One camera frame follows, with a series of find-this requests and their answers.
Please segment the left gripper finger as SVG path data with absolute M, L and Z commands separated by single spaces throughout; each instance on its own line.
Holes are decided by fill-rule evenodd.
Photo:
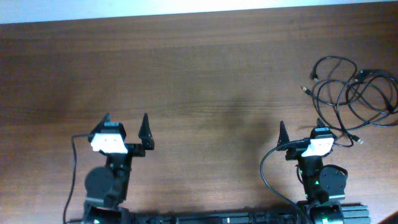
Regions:
M 110 121 L 111 121 L 111 115 L 109 113 L 106 113 L 104 117 L 101 119 L 101 121 L 93 128 L 90 134 L 100 133 L 101 130 L 104 128 L 105 123 Z
M 145 150 L 154 150 L 155 142 L 150 130 L 149 125 L 149 117 L 148 114 L 145 113 L 142 119 L 142 124 L 138 133 L 139 139 L 142 141 L 143 148 Z

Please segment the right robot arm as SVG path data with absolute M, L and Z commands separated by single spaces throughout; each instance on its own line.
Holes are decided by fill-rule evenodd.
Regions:
M 287 161 L 297 161 L 297 174 L 305 192 L 305 201 L 294 204 L 302 223 L 342 222 L 339 201 L 345 198 L 348 171 L 323 163 L 331 154 L 337 137 L 318 119 L 310 136 L 291 141 L 283 121 L 279 124 L 277 150 L 285 151 Z

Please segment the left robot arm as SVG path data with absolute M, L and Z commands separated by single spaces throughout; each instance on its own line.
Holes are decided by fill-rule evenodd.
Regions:
M 110 114 L 88 135 L 92 150 L 102 154 L 105 165 L 95 167 L 85 178 L 86 198 L 80 223 L 126 223 L 126 212 L 119 208 L 127 197 L 131 164 L 134 157 L 145 157 L 155 142 L 145 113 L 138 133 L 140 143 L 126 143 L 122 123 L 111 121 Z

